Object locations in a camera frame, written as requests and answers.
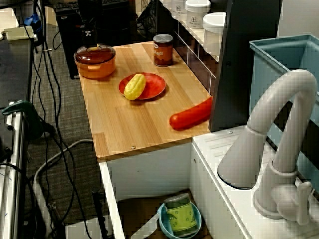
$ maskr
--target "faucet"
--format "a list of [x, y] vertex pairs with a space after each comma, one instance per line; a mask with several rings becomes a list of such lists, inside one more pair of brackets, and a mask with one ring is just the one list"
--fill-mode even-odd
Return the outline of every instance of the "faucet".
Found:
[[255, 186], [264, 144], [271, 124], [287, 103], [294, 103], [279, 143], [274, 160], [263, 173], [253, 204], [263, 216], [285, 218], [300, 225], [309, 222], [308, 197], [310, 182], [295, 186], [298, 168], [296, 162], [316, 101], [317, 81], [306, 70], [293, 70], [277, 79], [255, 105], [243, 133], [229, 148], [218, 165], [218, 175], [226, 184], [241, 190]]

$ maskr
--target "blue bin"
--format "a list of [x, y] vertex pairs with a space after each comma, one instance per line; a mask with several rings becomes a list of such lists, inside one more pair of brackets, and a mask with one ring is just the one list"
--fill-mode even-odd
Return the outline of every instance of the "blue bin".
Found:
[[[307, 34], [256, 40], [250, 42], [250, 48], [255, 52], [255, 56], [249, 113], [269, 86], [291, 70], [310, 71], [317, 79], [319, 86], [318, 38]], [[319, 126], [318, 97], [311, 120]], [[268, 137], [278, 146], [281, 136], [282, 132], [273, 124]], [[303, 176], [311, 179], [313, 187], [319, 191], [319, 170], [302, 153], [299, 155], [297, 165]]]

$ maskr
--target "green can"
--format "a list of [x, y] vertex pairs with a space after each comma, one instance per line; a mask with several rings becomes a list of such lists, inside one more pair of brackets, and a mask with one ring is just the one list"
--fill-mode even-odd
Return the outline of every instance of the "green can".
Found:
[[168, 198], [164, 204], [174, 236], [187, 237], [197, 231], [198, 225], [188, 193]]

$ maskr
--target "red pepper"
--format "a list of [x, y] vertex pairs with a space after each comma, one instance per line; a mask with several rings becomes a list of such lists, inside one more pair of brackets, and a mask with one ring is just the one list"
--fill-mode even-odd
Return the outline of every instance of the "red pepper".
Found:
[[194, 107], [173, 114], [169, 118], [169, 124], [175, 130], [182, 130], [208, 120], [210, 117], [212, 102], [213, 96]]

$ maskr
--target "yellow corn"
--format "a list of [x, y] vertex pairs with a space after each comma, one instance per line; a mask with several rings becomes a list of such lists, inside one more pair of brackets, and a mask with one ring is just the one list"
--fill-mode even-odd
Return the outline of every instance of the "yellow corn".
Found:
[[124, 96], [128, 100], [135, 100], [139, 97], [146, 85], [146, 78], [143, 74], [136, 74], [134, 77], [128, 82], [124, 89]]

